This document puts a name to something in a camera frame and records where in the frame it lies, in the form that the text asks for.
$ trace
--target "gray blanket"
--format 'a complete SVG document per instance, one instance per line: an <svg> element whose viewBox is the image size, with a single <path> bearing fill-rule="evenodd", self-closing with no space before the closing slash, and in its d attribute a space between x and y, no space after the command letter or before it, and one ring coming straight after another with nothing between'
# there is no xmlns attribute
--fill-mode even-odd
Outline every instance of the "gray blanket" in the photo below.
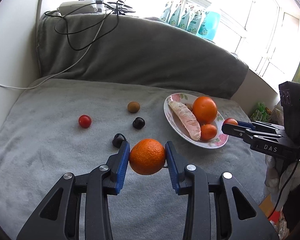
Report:
<svg viewBox="0 0 300 240"><path fill-rule="evenodd" d="M14 240L32 211L64 173L88 173L105 163L109 155L117 153L111 141L118 132L126 136L131 147L144 138L157 139L163 145L171 140L189 163L213 174L231 172L260 203L266 171L263 154L250 151L247 144L233 137L215 150L202 149L183 140L163 113L165 98L175 92L200 95L184 90L66 79L49 80L25 91L0 131L3 230ZM214 100L224 118L248 121L234 101ZM137 114L127 111L130 101L140 103ZM88 114L93 120L88 129L78 126L82 114ZM137 116L146 121L141 130L132 127ZM114 239L182 239L186 205L186 196L177 196L172 189L167 169L141 176L128 167L123 190L118 196L109 197Z"/></svg>
<svg viewBox="0 0 300 240"><path fill-rule="evenodd" d="M102 15L67 17L69 32L91 26ZM116 24L109 15L99 37ZM37 54L41 76L59 73L75 63L85 50L73 51L64 20L43 17L38 28ZM99 25L69 36L76 49L89 44ZM230 99L242 84L248 66L226 50L166 23L120 16L118 27L96 41L84 58L57 78L138 84L198 91Z"/></svg>

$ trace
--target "red cherry tomato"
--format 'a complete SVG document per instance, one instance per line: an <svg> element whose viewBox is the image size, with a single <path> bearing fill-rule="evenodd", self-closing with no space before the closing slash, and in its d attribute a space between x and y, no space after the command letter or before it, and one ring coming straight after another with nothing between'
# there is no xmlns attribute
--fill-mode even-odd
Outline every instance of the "red cherry tomato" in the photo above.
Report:
<svg viewBox="0 0 300 240"><path fill-rule="evenodd" d="M228 118L223 123L230 123L230 124L238 125L238 122L233 118Z"/></svg>
<svg viewBox="0 0 300 240"><path fill-rule="evenodd" d="M91 125L91 118L88 115L82 115L79 117L79 125L82 128L88 128Z"/></svg>

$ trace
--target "window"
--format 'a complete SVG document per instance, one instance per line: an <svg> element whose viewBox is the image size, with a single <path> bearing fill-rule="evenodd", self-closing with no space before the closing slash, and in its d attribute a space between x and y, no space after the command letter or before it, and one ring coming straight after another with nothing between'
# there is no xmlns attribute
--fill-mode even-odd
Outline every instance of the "window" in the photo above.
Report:
<svg viewBox="0 0 300 240"><path fill-rule="evenodd" d="M132 16L160 17L167 1L126 0L126 3L136 10ZM221 20L213 42L236 53L251 70L278 89L282 81L292 80L300 61L298 7L291 6L293 0L278 1L280 5L276 0L182 0L180 16L187 4L199 6L203 11L212 3L217 4ZM283 3L290 6L280 7ZM289 13L285 8L288 11L294 8L292 11L297 13Z"/></svg>

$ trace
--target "blue detergent bottle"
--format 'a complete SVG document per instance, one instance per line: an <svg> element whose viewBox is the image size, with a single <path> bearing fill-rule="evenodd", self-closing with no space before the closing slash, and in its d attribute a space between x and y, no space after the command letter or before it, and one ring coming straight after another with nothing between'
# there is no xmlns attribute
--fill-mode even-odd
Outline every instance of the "blue detergent bottle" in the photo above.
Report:
<svg viewBox="0 0 300 240"><path fill-rule="evenodd" d="M212 41L219 26L221 11L212 4L207 8L204 15L205 18L200 25L197 36Z"/></svg>

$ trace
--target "gloved hand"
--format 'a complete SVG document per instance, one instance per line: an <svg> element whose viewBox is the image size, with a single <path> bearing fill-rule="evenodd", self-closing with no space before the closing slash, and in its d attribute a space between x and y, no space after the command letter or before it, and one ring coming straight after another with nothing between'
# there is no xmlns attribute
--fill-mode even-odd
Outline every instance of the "gloved hand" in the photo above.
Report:
<svg viewBox="0 0 300 240"><path fill-rule="evenodd" d="M279 178L278 171L275 168L275 165L276 165L275 158L272 156L266 155L265 160L266 160L266 165L267 165L267 172L266 172L266 179L265 179L263 193L265 196L267 196L269 193L271 194L271 202L275 206L278 201L280 191L281 191L283 185L288 180L289 176L291 175L296 163L291 163L288 166L288 168L284 171L282 176ZM289 180L289 182L287 183L287 185L285 186L285 188L281 194L280 201L276 208L276 211L281 210L281 208L287 201L289 192L294 190L298 185L300 185L300 161L298 163L298 166L297 166L293 176L291 177L291 179Z"/></svg>

